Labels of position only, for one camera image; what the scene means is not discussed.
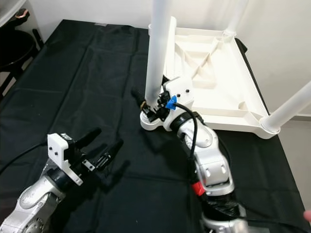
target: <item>white wall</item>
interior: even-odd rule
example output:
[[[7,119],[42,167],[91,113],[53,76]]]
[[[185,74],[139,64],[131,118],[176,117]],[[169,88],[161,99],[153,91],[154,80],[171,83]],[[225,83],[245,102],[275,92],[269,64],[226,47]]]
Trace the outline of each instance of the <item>white wall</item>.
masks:
[[[270,111],[311,79],[311,1],[249,0],[238,37]],[[236,0],[173,0],[178,27],[225,29]],[[46,40],[62,19],[146,28],[152,0],[29,0]],[[311,107],[302,113],[311,114]]]

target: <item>white pole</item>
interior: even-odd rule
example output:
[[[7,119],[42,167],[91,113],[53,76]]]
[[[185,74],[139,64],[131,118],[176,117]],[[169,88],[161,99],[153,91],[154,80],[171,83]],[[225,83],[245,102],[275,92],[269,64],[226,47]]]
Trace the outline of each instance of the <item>white pole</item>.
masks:
[[[228,35],[236,35],[238,24],[244,14],[244,11],[247,7],[248,0],[239,0],[237,6],[233,12],[232,18],[229,22],[228,27],[225,30],[225,33]]]
[[[281,126],[298,114],[311,103],[311,82],[307,83],[287,102],[276,109],[270,116],[260,120],[262,127],[272,133],[277,133]]]
[[[161,90],[173,0],[153,0],[145,98],[156,105]]]

